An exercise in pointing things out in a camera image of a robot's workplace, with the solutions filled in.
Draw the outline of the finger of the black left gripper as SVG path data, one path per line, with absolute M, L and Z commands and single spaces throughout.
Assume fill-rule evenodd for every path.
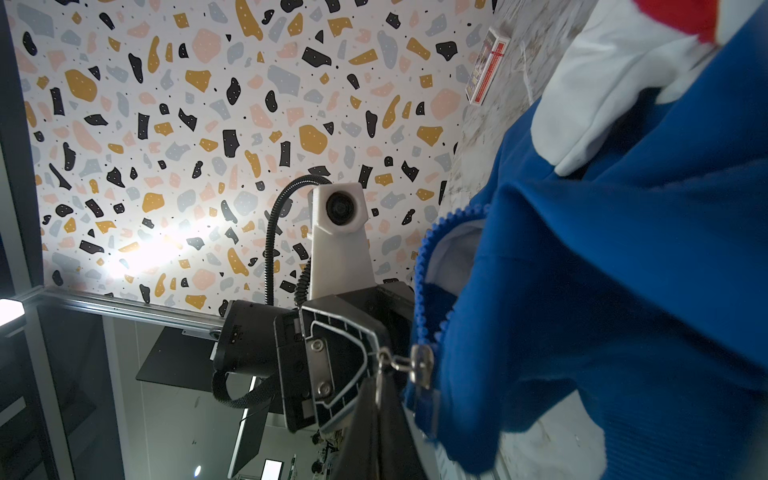
M 402 282 L 385 283 L 338 295 L 346 305 L 342 313 L 346 331 L 358 339 L 363 349 L 346 338 L 335 343 L 337 360 L 363 360 L 378 347 L 404 356 L 409 352 L 413 323 L 414 297 Z
M 304 340 L 312 384 L 315 420 L 320 432 L 329 435 L 346 425 L 346 417 L 355 407 L 363 382 L 377 369 L 377 355 L 382 347 L 363 360 L 337 360 L 335 343 L 346 338 L 363 349 L 362 343 L 346 331 L 342 313 L 346 305 L 338 295 L 309 300 L 300 309 Z

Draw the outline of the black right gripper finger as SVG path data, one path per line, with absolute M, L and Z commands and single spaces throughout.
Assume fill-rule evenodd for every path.
M 333 479 L 425 479 L 394 376 L 363 382 Z

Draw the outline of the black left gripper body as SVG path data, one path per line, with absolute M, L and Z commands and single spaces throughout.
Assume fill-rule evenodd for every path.
M 298 310 L 274 320 L 279 379 L 287 429 L 298 432 L 315 424 L 312 384 Z

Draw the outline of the blue red white jacket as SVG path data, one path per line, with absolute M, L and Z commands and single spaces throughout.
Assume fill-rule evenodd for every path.
M 607 479 L 765 478 L 766 3 L 598 2 L 414 288 L 465 471 L 575 393 Z

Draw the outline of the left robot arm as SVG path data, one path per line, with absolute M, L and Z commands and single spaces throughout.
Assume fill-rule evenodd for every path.
M 308 187 L 311 252 L 292 309 L 274 303 L 275 243 L 284 206 Z M 213 357 L 212 392 L 220 403 L 255 413 L 276 400 L 287 428 L 323 434 L 351 421 L 359 391 L 376 375 L 379 353 L 410 352 L 414 294 L 401 281 L 375 279 L 366 234 L 369 211 L 358 182 L 304 175 L 278 195 L 268 217 L 265 301 L 234 301 Z

